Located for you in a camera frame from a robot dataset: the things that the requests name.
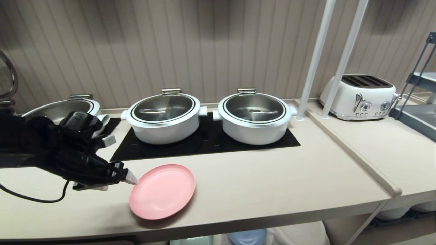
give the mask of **induction cooktop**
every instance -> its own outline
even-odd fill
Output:
[[[191,136],[167,145],[144,143],[138,140],[133,129],[130,129],[112,156],[111,162],[300,146],[289,129],[278,141],[268,145],[255,146],[230,138],[222,129],[222,121],[214,121],[212,113],[208,113],[207,117],[200,116],[199,118],[200,126]]]

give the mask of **metal rack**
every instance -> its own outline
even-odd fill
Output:
[[[422,57],[429,44],[434,44],[429,57],[427,58],[422,71],[416,72],[418,64],[421,62]],[[409,96],[401,106],[398,105],[398,100],[395,103],[394,109],[391,111],[390,116],[406,124],[407,126],[415,129],[426,137],[436,142],[436,105],[433,102],[436,99],[436,72],[424,72],[429,64],[431,57],[436,50],[436,32],[430,32],[426,44],[416,62],[413,71],[409,75],[406,81],[406,85],[400,94],[400,98],[403,97],[409,85],[412,85]],[[432,96],[427,100],[425,105],[407,105],[407,102],[412,95],[416,87],[420,87],[432,92]]]

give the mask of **kitchen counter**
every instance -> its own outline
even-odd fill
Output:
[[[122,121],[114,131],[118,142],[98,154],[109,160],[129,129]],[[194,173],[193,199],[162,221],[139,220],[131,213],[132,186],[126,183],[108,191],[70,187],[55,204],[0,192],[0,241],[137,233],[162,241],[367,214],[392,197],[309,118],[290,120],[289,129],[301,146],[124,161],[137,177],[168,163]],[[427,145],[418,150],[426,153]],[[427,161],[418,166],[427,167]],[[431,190],[426,177],[406,192]],[[40,199],[58,198],[65,183],[37,168],[2,169],[0,180],[15,192]]]
[[[307,110],[402,190],[383,210],[435,199],[435,142],[392,117],[361,122],[335,116],[321,119],[322,107],[316,100],[307,104]]]

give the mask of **beige wall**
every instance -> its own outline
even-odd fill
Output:
[[[337,0],[311,96],[334,75],[357,0]],[[1,0],[0,49],[20,80],[19,112],[92,93],[128,107],[182,87],[218,102],[255,86],[299,98],[325,0]],[[347,72],[402,89],[429,31],[435,0],[370,0]],[[436,57],[428,70],[436,71]]]

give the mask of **pink plastic plate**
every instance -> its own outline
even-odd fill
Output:
[[[162,165],[145,173],[133,187],[129,203],[143,219],[169,217],[182,209],[195,191],[195,178],[185,166]]]

